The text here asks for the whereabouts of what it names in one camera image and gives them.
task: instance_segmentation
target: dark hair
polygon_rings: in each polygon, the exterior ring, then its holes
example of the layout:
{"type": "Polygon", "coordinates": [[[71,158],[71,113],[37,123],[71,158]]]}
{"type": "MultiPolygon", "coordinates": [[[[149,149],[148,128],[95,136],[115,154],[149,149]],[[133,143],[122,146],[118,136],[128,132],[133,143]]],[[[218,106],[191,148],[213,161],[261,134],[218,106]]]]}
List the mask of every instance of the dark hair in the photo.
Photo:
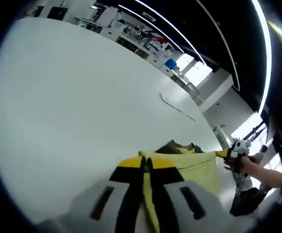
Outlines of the dark hair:
{"type": "Polygon", "coordinates": [[[268,150],[268,147],[266,145],[262,145],[261,152],[265,153],[268,150]]]}

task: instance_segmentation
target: white table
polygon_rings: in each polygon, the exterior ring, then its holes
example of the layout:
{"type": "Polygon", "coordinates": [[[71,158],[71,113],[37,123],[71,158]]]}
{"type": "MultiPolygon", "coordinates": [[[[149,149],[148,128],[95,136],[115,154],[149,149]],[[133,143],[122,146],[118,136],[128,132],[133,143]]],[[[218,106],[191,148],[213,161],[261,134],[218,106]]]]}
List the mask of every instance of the white table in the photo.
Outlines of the white table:
{"type": "Polygon", "coordinates": [[[120,161],[171,139],[220,149],[189,95],[142,58],[57,20],[24,18],[10,30],[0,50],[0,175],[32,222],[66,212],[120,161]]]}

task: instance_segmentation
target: hand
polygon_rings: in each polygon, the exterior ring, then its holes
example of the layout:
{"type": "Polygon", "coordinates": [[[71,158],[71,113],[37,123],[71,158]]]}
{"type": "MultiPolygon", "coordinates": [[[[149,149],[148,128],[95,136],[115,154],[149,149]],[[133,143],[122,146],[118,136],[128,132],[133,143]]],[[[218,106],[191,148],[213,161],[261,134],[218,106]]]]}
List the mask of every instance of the hand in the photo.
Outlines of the hand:
{"type": "MultiPolygon", "coordinates": [[[[234,163],[232,160],[229,161],[224,161],[224,164],[228,165],[229,167],[225,166],[224,168],[226,170],[232,171],[234,172],[234,163]]],[[[240,167],[240,173],[244,174],[244,173],[249,173],[251,167],[252,167],[253,162],[251,162],[251,160],[244,156],[241,158],[241,167],[240,167]]]]}

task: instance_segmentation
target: table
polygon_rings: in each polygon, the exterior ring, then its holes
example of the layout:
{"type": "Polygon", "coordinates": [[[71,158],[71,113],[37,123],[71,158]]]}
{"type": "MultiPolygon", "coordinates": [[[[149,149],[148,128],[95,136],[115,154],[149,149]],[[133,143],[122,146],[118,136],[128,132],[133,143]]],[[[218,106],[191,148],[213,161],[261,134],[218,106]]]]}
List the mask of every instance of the table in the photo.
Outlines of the table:
{"type": "Polygon", "coordinates": [[[0,176],[32,222],[66,212],[123,159],[171,139],[221,148],[189,95],[142,58],[48,18],[21,19],[9,31],[0,49],[0,176]]]}

